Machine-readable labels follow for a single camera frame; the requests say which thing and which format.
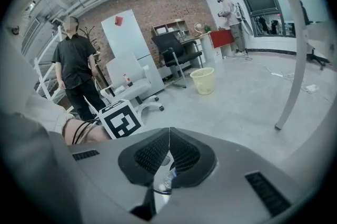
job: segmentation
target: air vent grille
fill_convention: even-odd
[[[98,153],[98,151],[96,150],[89,150],[89,151],[85,151],[85,152],[81,152],[81,153],[75,153],[73,154],[73,157],[76,161],[81,160],[81,159],[87,159],[87,158],[91,158],[93,156],[99,155],[100,153]]]
[[[245,177],[273,217],[290,207],[290,203],[260,172]]]

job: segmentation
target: white shirt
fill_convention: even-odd
[[[228,25],[234,25],[240,23],[240,21],[236,18],[234,14],[234,4],[230,0],[224,0],[222,2],[223,5],[223,14],[228,20]]]

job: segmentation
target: red paper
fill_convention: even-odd
[[[120,16],[116,16],[115,24],[120,27],[122,25],[122,22],[123,18]]]

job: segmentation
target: black cable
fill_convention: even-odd
[[[77,142],[79,141],[79,139],[82,137],[82,134],[84,134],[84,131],[87,129],[87,127],[89,127],[93,122],[89,122],[88,125],[86,125],[84,127],[84,129],[80,132],[80,134],[78,135],[75,144],[77,145]]]
[[[248,61],[253,60],[253,58],[251,58],[250,56],[248,56],[248,49],[246,48],[245,50],[246,50],[246,54],[247,54],[246,60],[248,60]]]
[[[86,123],[88,123],[88,122],[92,122],[92,121],[96,121],[96,119],[91,119],[91,120],[88,120],[88,121],[83,122],[82,124],[80,124],[80,126],[77,128],[77,130],[76,130],[76,132],[75,132],[75,135],[74,135],[74,138],[73,138],[72,145],[75,143],[75,138],[76,138],[76,134],[77,134],[78,130],[79,130],[84,124],[86,124]]]

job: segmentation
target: yellow trash can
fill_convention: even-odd
[[[208,95],[214,90],[214,69],[203,68],[191,73],[191,77],[199,94]]]

